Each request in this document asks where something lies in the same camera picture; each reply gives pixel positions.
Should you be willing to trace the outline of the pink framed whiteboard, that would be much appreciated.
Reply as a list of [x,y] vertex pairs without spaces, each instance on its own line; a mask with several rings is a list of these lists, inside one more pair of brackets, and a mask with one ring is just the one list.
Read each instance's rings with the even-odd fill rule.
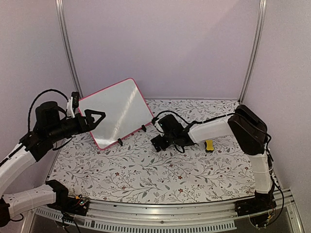
[[105,112],[106,117],[90,132],[100,150],[124,140],[149,125],[154,117],[135,80],[128,78],[79,100],[79,112],[86,109]]

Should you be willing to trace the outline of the yellow whiteboard eraser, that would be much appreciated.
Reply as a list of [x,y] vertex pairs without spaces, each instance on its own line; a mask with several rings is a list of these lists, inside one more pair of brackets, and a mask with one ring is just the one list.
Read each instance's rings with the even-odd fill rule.
[[206,152],[213,152],[214,151],[213,141],[212,140],[206,140],[205,141],[205,151]]

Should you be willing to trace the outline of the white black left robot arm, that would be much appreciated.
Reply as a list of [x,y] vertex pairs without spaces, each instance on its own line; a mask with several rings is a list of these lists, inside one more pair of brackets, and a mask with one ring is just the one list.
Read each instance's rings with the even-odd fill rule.
[[66,109],[55,101],[47,101],[35,109],[36,123],[0,163],[0,225],[6,226],[15,217],[42,205],[52,205],[59,211],[72,207],[68,189],[56,180],[40,187],[16,194],[4,194],[10,184],[28,167],[39,162],[49,151],[58,150],[56,143],[74,135],[94,130],[106,117],[101,111],[86,109],[82,116],[75,110],[79,106],[79,93],[66,98]]

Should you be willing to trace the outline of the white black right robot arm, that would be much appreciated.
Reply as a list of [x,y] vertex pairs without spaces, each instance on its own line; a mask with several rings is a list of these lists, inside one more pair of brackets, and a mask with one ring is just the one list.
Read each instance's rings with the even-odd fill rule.
[[234,112],[204,121],[187,122],[183,126],[179,114],[166,110],[165,116],[156,115],[151,123],[160,133],[151,140],[157,152],[174,146],[184,153],[185,147],[193,146],[208,139],[234,136],[239,147],[250,159],[255,177],[255,198],[251,207],[261,212],[273,200],[276,187],[273,174],[273,158],[269,150],[272,137],[267,125],[246,105],[239,105]]

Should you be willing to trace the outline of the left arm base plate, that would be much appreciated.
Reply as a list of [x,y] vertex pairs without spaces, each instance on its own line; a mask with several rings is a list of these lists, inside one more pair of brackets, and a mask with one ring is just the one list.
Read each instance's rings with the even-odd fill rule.
[[90,204],[90,198],[88,197],[68,197],[63,205],[56,203],[47,204],[49,208],[62,211],[68,214],[74,214],[79,216],[86,216]]

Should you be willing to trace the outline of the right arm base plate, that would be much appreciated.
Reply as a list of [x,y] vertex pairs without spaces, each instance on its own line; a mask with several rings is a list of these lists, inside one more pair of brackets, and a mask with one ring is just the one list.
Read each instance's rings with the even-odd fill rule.
[[268,194],[259,194],[259,196],[235,202],[235,212],[238,216],[256,214],[273,208],[276,208],[274,196]]

